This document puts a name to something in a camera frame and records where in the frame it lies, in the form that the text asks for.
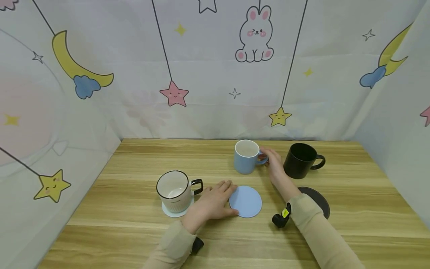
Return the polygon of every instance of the mug rim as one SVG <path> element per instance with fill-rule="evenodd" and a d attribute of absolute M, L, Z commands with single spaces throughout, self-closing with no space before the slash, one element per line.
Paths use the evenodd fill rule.
<path fill-rule="evenodd" d="M 299 145 L 300 146 L 306 146 L 309 150 L 311 150 L 314 153 L 314 158 L 312 160 L 310 160 L 310 161 L 306 161 L 306 160 L 302 160 L 301 158 L 297 157 L 296 154 L 294 154 L 294 152 L 292 151 L 292 147 L 294 145 L 296 145 L 296 146 L 299 146 Z M 313 146 L 311 146 L 309 144 L 306 144 L 306 143 L 301 143 L 301 142 L 292 144 L 290 146 L 290 152 L 294 156 L 294 158 L 296 158 L 297 160 L 302 161 L 302 162 L 312 162 L 312 161 L 315 161 L 316 158 L 317 158 L 317 156 L 318 156 L 318 153 L 317 153 L 316 149 L 313 148 Z"/>
<path fill-rule="evenodd" d="M 241 142 L 241 141 L 251 141 L 252 143 L 256 144 L 256 145 L 257 145 L 257 148 L 258 148 L 257 153 L 256 153 L 254 156 L 251 156 L 251 157 L 243 156 L 243 155 L 241 155 L 240 153 L 238 153 L 238 152 L 237 152 L 237 150 L 236 150 L 236 146 L 237 146 L 237 144 L 238 144 L 239 142 Z M 234 151 L 235 151 L 235 152 L 236 152 L 240 157 L 244 157 L 244 158 L 254 158 L 255 156 L 257 156 L 257 155 L 260 153 L 260 146 L 259 146 L 257 143 L 255 143 L 254 141 L 252 141 L 252 140 L 249 140 L 249 139 L 242 139 L 242 140 L 239 140 L 239 141 L 237 141 L 237 142 L 236 142 L 236 144 L 234 145 Z"/>
<path fill-rule="evenodd" d="M 158 183 L 160 182 L 160 179 L 164 176 L 164 175 L 166 175 L 167 173 L 170 173 L 170 172 L 180 172 L 180 173 L 183 173 L 184 175 L 185 175 L 185 177 L 187 178 L 187 186 L 185 187 L 185 189 L 184 189 L 184 191 L 183 192 L 181 192 L 180 194 L 178 194 L 177 196 L 175 196 L 175 197 L 164 197 L 164 196 L 162 196 L 161 194 L 160 194 L 160 192 L 158 191 Z M 164 199 L 175 199 L 175 198 L 178 198 L 179 196 L 181 196 L 181 195 L 183 195 L 185 192 L 186 192 L 186 190 L 188 189 L 188 185 L 190 184 L 190 180 L 188 179 L 188 176 L 187 176 L 187 174 L 185 174 L 184 172 L 182 172 L 182 171 L 179 171 L 179 170 L 171 170 L 171 171 L 169 171 L 169 172 L 165 172 L 163 175 L 161 175 L 160 176 L 160 178 L 157 180 L 157 185 L 155 186 L 155 189 L 157 190 L 157 193 L 158 193 L 158 195 L 160 196 L 160 197 L 163 197 Z"/>

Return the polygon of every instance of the yellow star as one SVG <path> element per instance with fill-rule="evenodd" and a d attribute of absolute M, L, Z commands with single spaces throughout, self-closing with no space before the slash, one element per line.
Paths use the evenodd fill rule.
<path fill-rule="evenodd" d="M 280 107 L 276 113 L 270 114 L 269 117 L 272 119 L 272 124 L 270 126 L 275 126 L 281 124 L 285 126 L 285 120 L 288 119 L 292 114 L 285 113 L 284 109 Z"/>
<path fill-rule="evenodd" d="M 308 77 L 308 76 L 310 76 L 311 74 L 313 74 L 313 72 L 312 72 L 312 70 L 309 68 L 306 72 L 303 72 L 303 74 L 304 74 L 306 77 Z"/>
<path fill-rule="evenodd" d="M 55 203 L 60 200 L 61 192 L 71 186 L 71 184 L 63 180 L 63 170 L 58 170 L 53 176 L 39 176 L 42 188 L 33 198 L 34 200 L 50 197 Z"/>
<path fill-rule="evenodd" d="M 5 116 L 6 116 L 6 123 L 4 125 L 16 125 L 16 126 L 19 126 L 18 125 L 18 121 L 19 121 L 19 118 L 21 116 L 13 117 L 13 116 L 9 116 L 8 114 L 5 114 Z"/>
<path fill-rule="evenodd" d="M 185 29 L 184 27 L 182 27 L 181 23 L 179 23 L 178 28 L 175 29 L 175 31 L 178 32 L 181 36 L 184 35 L 184 33 L 185 33 L 186 30 L 187 29 Z"/>

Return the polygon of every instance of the person's left hand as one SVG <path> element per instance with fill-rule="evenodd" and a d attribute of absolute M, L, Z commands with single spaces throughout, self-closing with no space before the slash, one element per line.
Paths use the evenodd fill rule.
<path fill-rule="evenodd" d="M 214 187 L 206 188 L 200 199 L 190 206 L 182 219 L 184 228 L 191 234 L 195 234 L 207 220 L 238 215 L 239 211 L 236 209 L 224 207 L 236 188 L 237 185 L 233 185 L 231 180 L 223 180 Z"/>

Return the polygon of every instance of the bunny ears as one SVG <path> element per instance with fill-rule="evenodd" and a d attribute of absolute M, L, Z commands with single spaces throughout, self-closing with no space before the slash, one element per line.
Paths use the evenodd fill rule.
<path fill-rule="evenodd" d="M 248 13 L 246 14 L 246 17 L 248 20 L 255 20 L 257 17 L 260 17 L 263 21 L 269 20 L 270 15 L 272 14 L 272 9 L 270 6 L 264 6 L 261 11 L 258 11 L 258 8 L 256 6 L 252 6 L 249 8 Z"/>

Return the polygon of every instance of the light blue mug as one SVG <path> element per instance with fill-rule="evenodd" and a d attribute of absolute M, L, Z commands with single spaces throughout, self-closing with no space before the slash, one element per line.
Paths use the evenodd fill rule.
<path fill-rule="evenodd" d="M 234 169 L 241 174 L 250 174 L 257 164 L 264 164 L 268 158 L 258 161 L 260 147 L 251 140 L 240 140 L 234 146 Z"/>

